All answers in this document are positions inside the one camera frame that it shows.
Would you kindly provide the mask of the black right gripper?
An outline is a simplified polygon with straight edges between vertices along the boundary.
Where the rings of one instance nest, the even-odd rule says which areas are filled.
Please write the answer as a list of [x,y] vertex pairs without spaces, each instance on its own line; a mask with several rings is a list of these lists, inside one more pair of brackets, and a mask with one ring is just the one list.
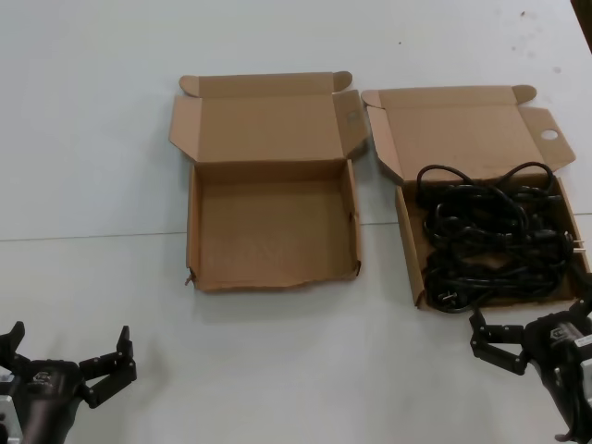
[[[575,370],[580,376],[581,364],[591,360],[591,298],[574,302],[568,312],[540,317],[525,327],[491,325],[478,308],[469,318],[473,330],[470,346],[475,358],[522,376],[529,363],[536,368],[543,382],[555,380],[555,369]],[[519,353],[511,353],[499,344],[517,345]]]

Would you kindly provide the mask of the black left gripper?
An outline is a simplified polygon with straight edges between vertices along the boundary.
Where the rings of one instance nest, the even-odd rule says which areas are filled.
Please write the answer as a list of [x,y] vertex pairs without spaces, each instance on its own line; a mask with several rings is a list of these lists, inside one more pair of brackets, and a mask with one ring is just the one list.
[[15,377],[11,398],[17,408],[29,408],[35,401],[66,406],[85,401],[95,409],[137,379],[129,326],[122,328],[114,352],[79,364],[17,358],[24,336],[24,323],[18,321],[0,339],[0,363]]

